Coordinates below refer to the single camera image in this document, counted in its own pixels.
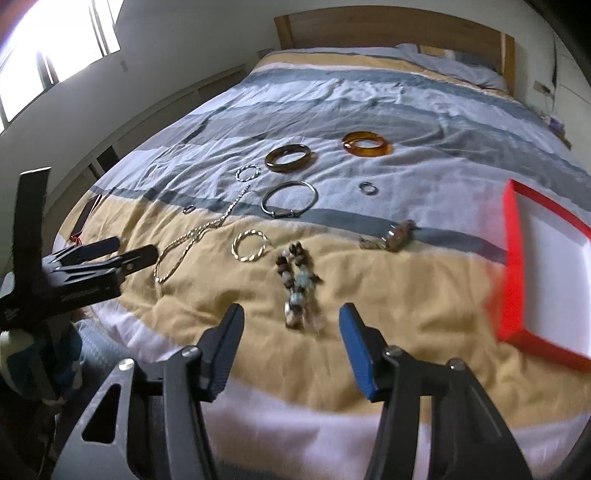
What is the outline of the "red jewelry box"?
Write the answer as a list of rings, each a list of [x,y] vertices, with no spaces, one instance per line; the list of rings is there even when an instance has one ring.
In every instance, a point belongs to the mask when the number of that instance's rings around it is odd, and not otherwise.
[[[503,196],[506,270],[496,337],[573,370],[590,370],[590,226],[510,180]]]

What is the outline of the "wooden nightstand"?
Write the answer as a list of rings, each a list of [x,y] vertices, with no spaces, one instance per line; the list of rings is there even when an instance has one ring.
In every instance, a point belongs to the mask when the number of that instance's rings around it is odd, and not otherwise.
[[[566,146],[568,150],[572,149],[572,143],[566,138],[566,128],[564,123],[557,117],[549,115],[544,118],[550,131]]]

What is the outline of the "black phone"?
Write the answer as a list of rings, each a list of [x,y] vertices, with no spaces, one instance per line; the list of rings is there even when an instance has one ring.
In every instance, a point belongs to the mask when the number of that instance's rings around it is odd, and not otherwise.
[[[86,204],[84,205],[80,215],[78,216],[74,227],[69,236],[69,241],[73,244],[79,245],[81,243],[81,235],[84,229],[84,226],[91,215],[91,213],[95,210],[98,203],[100,202],[102,196],[101,195],[94,195],[91,197]]]

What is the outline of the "dark brown bangle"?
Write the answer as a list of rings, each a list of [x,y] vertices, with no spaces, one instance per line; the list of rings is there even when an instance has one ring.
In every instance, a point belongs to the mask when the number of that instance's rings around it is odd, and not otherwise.
[[[311,161],[311,149],[303,144],[287,144],[270,151],[264,163],[274,173],[290,173],[304,169]]]

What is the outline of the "amber bangle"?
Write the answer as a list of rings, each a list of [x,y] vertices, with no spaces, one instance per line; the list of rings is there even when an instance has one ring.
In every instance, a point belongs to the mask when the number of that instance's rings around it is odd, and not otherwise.
[[[386,156],[394,152],[393,145],[381,135],[369,131],[350,132],[342,138],[342,148],[362,158]]]

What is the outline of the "wooden headboard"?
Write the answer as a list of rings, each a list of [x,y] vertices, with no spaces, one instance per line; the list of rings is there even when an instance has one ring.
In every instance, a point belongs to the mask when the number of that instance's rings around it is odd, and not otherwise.
[[[280,47],[395,47],[415,43],[458,50],[489,60],[515,92],[516,48],[512,36],[485,25],[423,9],[342,6],[273,19]]]

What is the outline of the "grey pillow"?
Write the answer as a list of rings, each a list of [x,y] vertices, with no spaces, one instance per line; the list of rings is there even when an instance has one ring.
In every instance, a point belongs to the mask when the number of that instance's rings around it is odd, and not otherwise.
[[[509,92],[499,69],[491,60],[463,51],[403,43],[397,46],[412,62],[443,75],[466,81],[484,89]]]

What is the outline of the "striped bed duvet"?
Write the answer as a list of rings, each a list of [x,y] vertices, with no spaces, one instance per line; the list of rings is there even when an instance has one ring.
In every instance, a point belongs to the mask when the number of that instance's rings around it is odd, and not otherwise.
[[[394,147],[342,148],[350,132]],[[274,173],[266,155],[311,149]],[[290,180],[320,197],[273,219],[264,192]],[[590,177],[508,93],[426,69],[399,49],[287,50],[130,152],[85,199],[81,239],[154,244],[156,268],[92,307],[103,331],[155,362],[197,341],[232,303],[245,331],[221,398],[204,409],[223,479],[360,479],[380,408],[356,388],[339,307],[416,358],[464,359],[537,479],[590,461],[590,377],[496,340],[506,270],[503,193],[516,180],[590,217]],[[414,220],[402,251],[366,250]]]

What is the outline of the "window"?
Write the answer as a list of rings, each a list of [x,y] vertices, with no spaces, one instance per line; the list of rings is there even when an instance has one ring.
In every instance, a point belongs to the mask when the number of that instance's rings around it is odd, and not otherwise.
[[[1,128],[36,98],[120,49],[121,1],[40,1],[1,48]]]

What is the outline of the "silver bangle with clasp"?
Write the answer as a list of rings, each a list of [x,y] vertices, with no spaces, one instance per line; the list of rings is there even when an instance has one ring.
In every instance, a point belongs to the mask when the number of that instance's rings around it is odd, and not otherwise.
[[[318,202],[317,188],[301,180],[290,180],[273,185],[260,200],[260,209],[273,219],[298,218]]]

